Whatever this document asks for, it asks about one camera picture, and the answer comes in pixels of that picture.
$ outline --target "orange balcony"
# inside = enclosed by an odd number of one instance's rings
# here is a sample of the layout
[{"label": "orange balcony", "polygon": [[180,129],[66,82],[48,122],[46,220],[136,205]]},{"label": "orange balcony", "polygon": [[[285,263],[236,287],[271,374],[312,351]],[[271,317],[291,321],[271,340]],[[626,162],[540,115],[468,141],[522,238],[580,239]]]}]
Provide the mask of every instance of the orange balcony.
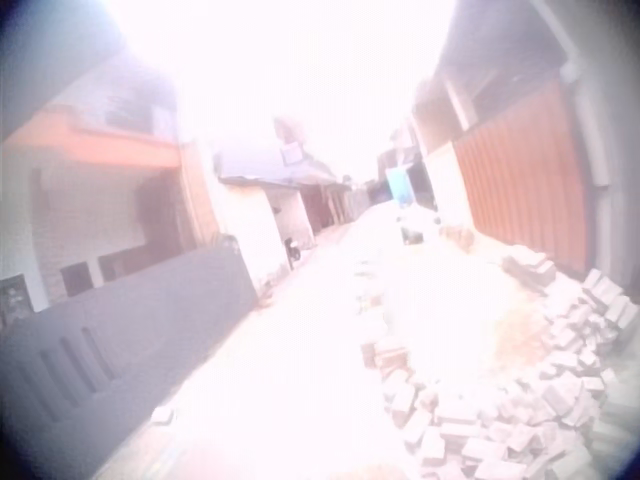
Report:
[{"label": "orange balcony", "polygon": [[175,168],[180,149],[151,136],[92,130],[79,126],[73,108],[47,107],[14,132],[5,147],[58,148],[85,163]]}]

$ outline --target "gray gate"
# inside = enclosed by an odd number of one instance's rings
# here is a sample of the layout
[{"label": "gray gate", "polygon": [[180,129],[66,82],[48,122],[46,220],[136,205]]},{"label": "gray gate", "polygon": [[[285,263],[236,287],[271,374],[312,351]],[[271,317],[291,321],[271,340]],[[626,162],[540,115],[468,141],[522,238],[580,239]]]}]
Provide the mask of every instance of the gray gate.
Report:
[{"label": "gray gate", "polygon": [[198,250],[11,325],[3,426],[44,478],[86,478],[253,308],[235,244]]}]

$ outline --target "alley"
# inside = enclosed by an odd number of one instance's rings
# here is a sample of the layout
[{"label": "alley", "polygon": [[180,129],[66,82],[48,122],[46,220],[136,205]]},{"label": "alley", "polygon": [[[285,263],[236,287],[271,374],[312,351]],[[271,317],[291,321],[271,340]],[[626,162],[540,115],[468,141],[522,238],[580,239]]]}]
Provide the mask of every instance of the alley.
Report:
[{"label": "alley", "polygon": [[319,237],[270,306],[251,313],[168,402],[172,424],[143,427],[98,478],[327,478],[402,463],[354,329],[358,229]]}]

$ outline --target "sky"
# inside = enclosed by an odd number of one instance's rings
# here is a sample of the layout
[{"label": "sky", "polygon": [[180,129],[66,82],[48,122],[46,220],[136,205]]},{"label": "sky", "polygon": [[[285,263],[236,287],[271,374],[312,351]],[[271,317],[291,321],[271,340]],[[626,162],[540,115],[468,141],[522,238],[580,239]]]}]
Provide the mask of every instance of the sky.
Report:
[{"label": "sky", "polygon": [[367,180],[444,45],[455,0],[104,0],[132,50],[171,75],[181,121],[213,140],[307,147]]}]

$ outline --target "motorcycle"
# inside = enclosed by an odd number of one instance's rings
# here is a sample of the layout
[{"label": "motorcycle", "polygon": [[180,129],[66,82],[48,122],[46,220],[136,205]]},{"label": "motorcycle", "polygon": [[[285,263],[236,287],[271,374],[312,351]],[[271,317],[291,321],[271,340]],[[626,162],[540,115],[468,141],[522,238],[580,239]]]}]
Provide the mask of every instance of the motorcycle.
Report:
[{"label": "motorcycle", "polygon": [[293,262],[300,260],[300,249],[298,248],[298,242],[295,242],[292,238],[287,238],[284,241],[284,248],[287,251],[287,258],[289,259],[289,265],[293,268]]}]

